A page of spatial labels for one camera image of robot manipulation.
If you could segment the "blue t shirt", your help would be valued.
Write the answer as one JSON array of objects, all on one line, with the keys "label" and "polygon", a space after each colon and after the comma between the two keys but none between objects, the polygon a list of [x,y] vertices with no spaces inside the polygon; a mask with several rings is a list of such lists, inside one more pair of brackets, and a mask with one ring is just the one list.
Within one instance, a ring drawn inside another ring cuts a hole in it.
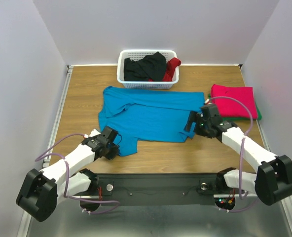
[{"label": "blue t shirt", "polygon": [[193,138],[184,130],[191,111],[199,112],[205,102],[203,92],[158,91],[109,86],[103,91],[99,112],[100,129],[108,126],[120,137],[120,156],[137,153],[139,141],[183,143]]}]

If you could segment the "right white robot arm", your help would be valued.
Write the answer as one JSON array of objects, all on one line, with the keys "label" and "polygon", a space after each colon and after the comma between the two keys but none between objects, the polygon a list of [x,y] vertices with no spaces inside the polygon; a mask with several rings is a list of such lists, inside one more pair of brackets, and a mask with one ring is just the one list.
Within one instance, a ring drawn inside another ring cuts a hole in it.
[{"label": "right white robot arm", "polygon": [[231,188],[257,195],[270,206],[292,196],[292,160],[278,156],[253,141],[234,122],[223,120],[215,104],[206,104],[201,112],[191,111],[185,131],[216,138],[239,154],[254,173],[227,168],[217,173],[215,187],[221,193]]}]

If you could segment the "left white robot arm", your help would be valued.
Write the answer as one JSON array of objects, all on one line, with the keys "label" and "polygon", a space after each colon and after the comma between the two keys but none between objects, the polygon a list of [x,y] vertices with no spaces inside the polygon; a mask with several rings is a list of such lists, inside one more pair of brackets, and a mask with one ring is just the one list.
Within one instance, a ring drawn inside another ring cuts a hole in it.
[{"label": "left white robot arm", "polygon": [[82,142],[68,155],[41,170],[27,174],[16,198],[16,204],[39,222],[46,220],[57,205],[66,199],[94,204],[119,206],[116,200],[103,200],[99,178],[84,166],[98,158],[113,159],[118,155],[115,144],[118,132],[106,126],[102,132],[92,130],[82,135]]}]

